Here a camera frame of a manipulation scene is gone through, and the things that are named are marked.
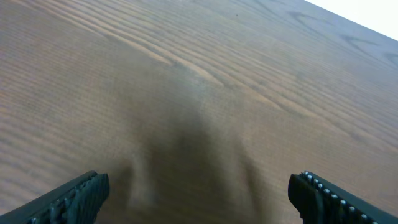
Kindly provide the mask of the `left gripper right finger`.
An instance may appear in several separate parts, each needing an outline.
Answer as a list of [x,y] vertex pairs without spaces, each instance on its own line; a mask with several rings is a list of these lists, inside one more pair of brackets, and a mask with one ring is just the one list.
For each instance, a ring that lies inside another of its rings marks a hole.
[[288,198],[303,224],[397,224],[397,217],[309,171],[290,176]]

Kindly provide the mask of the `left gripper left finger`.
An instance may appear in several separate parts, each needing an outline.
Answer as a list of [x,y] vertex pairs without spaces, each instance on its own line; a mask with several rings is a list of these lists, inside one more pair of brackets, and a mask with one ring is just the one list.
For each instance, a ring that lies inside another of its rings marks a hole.
[[108,174],[89,171],[39,198],[1,215],[9,224],[94,224],[109,197]]

